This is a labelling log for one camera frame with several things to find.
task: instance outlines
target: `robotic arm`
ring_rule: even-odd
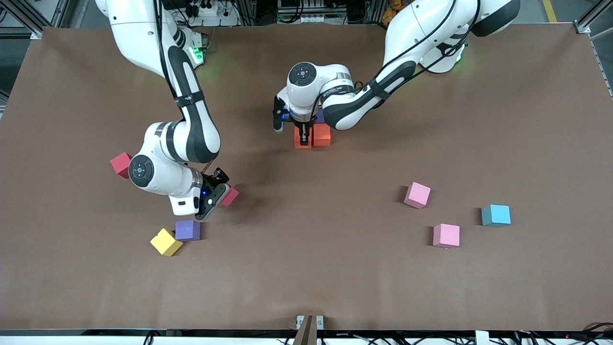
[[[275,131],[282,132],[284,122],[293,122],[300,130],[301,144],[308,145],[319,100],[330,127],[352,128],[419,75],[421,71],[414,75],[418,63],[424,70],[447,72],[460,60],[469,32],[483,37],[505,29],[516,18],[519,6],[519,0],[414,1],[390,22],[383,67],[362,88],[354,89],[343,65],[295,65],[286,87],[275,98]]]
[[[108,16],[122,55],[164,77],[183,115],[178,121],[149,126],[142,148],[130,162],[130,180],[148,192],[168,195],[175,215],[195,214],[197,220],[205,220],[230,188],[219,168],[209,176],[186,163],[210,164],[221,144],[194,72],[202,64],[201,34],[179,28],[156,0],[96,4]]]

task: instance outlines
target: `black band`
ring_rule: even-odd
[[[383,90],[383,88],[379,85],[379,83],[377,83],[375,79],[371,80],[368,85],[373,90],[373,95],[383,99],[384,101],[387,101],[389,96],[391,96],[389,93]]]
[[[190,106],[200,101],[204,101],[204,94],[202,93],[202,90],[175,98],[175,104],[179,108]]]

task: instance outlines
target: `block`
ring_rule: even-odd
[[[183,245],[183,242],[177,241],[170,231],[162,229],[151,240],[151,244],[160,254],[171,257]]]
[[[132,156],[128,155],[126,152],[123,152],[121,155],[111,159],[111,165],[115,170],[115,174],[127,179],[131,160]]]
[[[430,196],[430,187],[413,182],[406,192],[405,204],[418,209],[424,208]]]
[[[507,205],[490,205],[481,209],[484,227],[501,228],[511,224],[511,210]]]
[[[223,206],[226,206],[226,207],[230,206],[230,204],[232,204],[234,202],[234,199],[236,199],[238,194],[239,194],[238,190],[236,190],[236,189],[234,189],[234,187],[230,186],[230,191],[224,197],[224,199],[221,201],[221,204]]]
[[[331,143],[330,126],[325,123],[315,123],[313,125],[313,146],[330,146]]]
[[[175,239],[179,241],[200,241],[200,223],[195,220],[179,220],[175,224]]]
[[[434,227],[433,246],[454,248],[460,246],[460,227],[450,224],[439,224]]]
[[[317,118],[315,119],[315,123],[326,123],[326,121],[324,120],[324,110],[323,109],[319,109],[317,111]]]
[[[313,129],[311,128],[310,133],[309,133],[309,143],[308,145],[302,146],[300,145],[300,130],[298,129],[298,127],[294,127],[294,148],[295,149],[299,149],[299,150],[305,150],[305,149],[310,149],[311,146],[311,140],[313,139]]]

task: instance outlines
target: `brown tabletop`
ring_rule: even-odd
[[[113,172],[147,126],[179,118],[162,78],[111,32],[33,41],[0,122],[1,328],[578,330],[613,319],[613,103],[586,35],[513,25],[471,37],[323,149],[272,128],[299,61],[381,66],[377,26],[218,29],[197,70],[241,192],[174,257],[168,199]],[[428,206],[402,204],[413,181]],[[479,226],[511,207],[513,225]],[[431,246],[462,227],[461,247]]]

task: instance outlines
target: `floor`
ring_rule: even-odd
[[[573,21],[596,2],[597,0],[522,0],[522,7],[516,22],[546,23],[550,19],[552,21]],[[98,10],[94,0],[89,0],[85,4],[85,14],[80,27],[108,28],[109,22]],[[551,4],[553,7],[553,18],[552,14],[549,14],[548,17],[544,4]],[[592,36],[611,26],[613,26],[613,7],[590,26]],[[27,39],[0,39],[0,90],[10,93],[28,45],[29,40]],[[613,33],[594,40],[594,46],[605,73],[613,79]]]

